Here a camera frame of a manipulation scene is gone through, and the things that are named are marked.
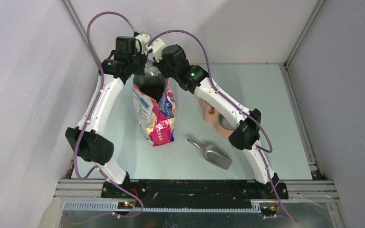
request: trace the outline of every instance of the scoop handle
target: scoop handle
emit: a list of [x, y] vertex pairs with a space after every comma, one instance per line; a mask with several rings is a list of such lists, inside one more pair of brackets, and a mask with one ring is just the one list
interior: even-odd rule
[[196, 141], [192, 139], [187, 139], [187, 141], [189, 141], [192, 145], [198, 147], [199, 149], [203, 150], [202, 147]]

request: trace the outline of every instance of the robotic arm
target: robotic arm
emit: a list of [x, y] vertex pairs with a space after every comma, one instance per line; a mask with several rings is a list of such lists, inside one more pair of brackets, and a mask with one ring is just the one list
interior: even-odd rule
[[[260, 146], [259, 128], [242, 113], [243, 111], [250, 113], [254, 119], [260, 122], [261, 113], [259, 110], [249, 110], [219, 88], [215, 82], [212, 83], [208, 77], [208, 72], [202, 67], [189, 64], [184, 50], [179, 45], [166, 46], [161, 39], [157, 39], [149, 46], [149, 41], [150, 36], [147, 34], [137, 34], [134, 38], [118, 37], [116, 39], [116, 49], [102, 63], [105, 87], [99, 90], [101, 77], [98, 77], [96, 89], [82, 120], [76, 128], [68, 128], [66, 131], [66, 138], [71, 147], [75, 149], [77, 138], [81, 132], [80, 128], [86, 122], [88, 112], [95, 105], [91, 120], [87, 121], [88, 125], [78, 149], [78, 156], [97, 165], [115, 183], [122, 184], [124, 182], [127, 173], [112, 158], [114, 145], [102, 135], [105, 132], [106, 122], [114, 100], [132, 74], [144, 74], [147, 55], [149, 52], [153, 52], [156, 61], [155, 66], [166, 78], [173, 78], [183, 90], [190, 91], [205, 100], [218, 110], [235, 129], [229, 136], [229, 141], [234, 147], [244, 151], [254, 171], [255, 180], [267, 184], [269, 178], [266, 169], [268, 169], [273, 177], [273, 182], [277, 183], [279, 178], [267, 161], [267, 167], [265, 166], [257, 151], [257, 146]], [[216, 93], [213, 86], [217, 87], [224, 94], [224, 97], [220, 93]], [[102, 93], [102, 95], [98, 103], [94, 104], [94, 99], [98, 93]]]

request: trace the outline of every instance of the white wall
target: white wall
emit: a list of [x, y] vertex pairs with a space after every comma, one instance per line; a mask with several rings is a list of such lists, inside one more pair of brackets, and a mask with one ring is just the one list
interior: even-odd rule
[[[72, 0], [85, 29], [102, 11], [124, 14], [138, 31], [153, 36], [184, 29], [204, 43], [211, 62], [284, 62], [317, 0]], [[106, 15], [92, 28], [101, 58], [115, 45], [115, 37], [130, 36], [121, 19]], [[166, 35], [167, 44], [180, 44], [191, 62], [204, 63], [195, 40], [185, 34]]]
[[320, 168], [365, 227], [365, 0], [324, 5], [291, 65]]
[[37, 227], [95, 71], [59, 0], [0, 0], [0, 228]]

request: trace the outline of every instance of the bag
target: bag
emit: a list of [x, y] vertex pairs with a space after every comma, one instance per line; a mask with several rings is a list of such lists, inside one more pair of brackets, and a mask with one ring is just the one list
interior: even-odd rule
[[174, 141], [177, 109], [169, 79], [148, 60], [145, 75], [135, 75], [133, 83], [135, 115], [146, 139], [153, 146]]

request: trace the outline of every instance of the silver scoop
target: silver scoop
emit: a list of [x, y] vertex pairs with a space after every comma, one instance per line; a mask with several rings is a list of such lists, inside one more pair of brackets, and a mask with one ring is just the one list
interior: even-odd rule
[[187, 141], [189, 141], [192, 145], [201, 149], [202, 153], [203, 153], [203, 157], [205, 158], [205, 160], [207, 160], [211, 164], [214, 164], [225, 170], [228, 170], [231, 163], [233, 162], [226, 154], [224, 154], [215, 145], [208, 145], [208, 146], [202, 148], [196, 141], [194, 141], [192, 139], [187, 139]]

